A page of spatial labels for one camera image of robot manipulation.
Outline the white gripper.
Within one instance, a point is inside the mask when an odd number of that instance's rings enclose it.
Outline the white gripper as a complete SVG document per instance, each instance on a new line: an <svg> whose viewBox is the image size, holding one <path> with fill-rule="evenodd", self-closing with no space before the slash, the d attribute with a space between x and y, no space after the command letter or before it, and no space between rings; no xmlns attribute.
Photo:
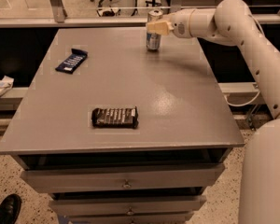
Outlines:
<svg viewBox="0 0 280 224"><path fill-rule="evenodd" d="M168 21L150 21L147 23L147 31L157 35L173 34L178 38L192 38L190 33L190 17L194 9L182 9L170 14Z"/></svg>

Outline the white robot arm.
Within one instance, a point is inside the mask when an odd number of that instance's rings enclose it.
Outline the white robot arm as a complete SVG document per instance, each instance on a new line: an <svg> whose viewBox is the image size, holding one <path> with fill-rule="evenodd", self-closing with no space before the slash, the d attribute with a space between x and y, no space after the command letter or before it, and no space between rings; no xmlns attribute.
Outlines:
<svg viewBox="0 0 280 224"><path fill-rule="evenodd" d="M182 9L148 22L147 31L199 37L240 50L273 119L245 146L238 224L280 224L280 51L243 0L223 0L210 9Z"/></svg>

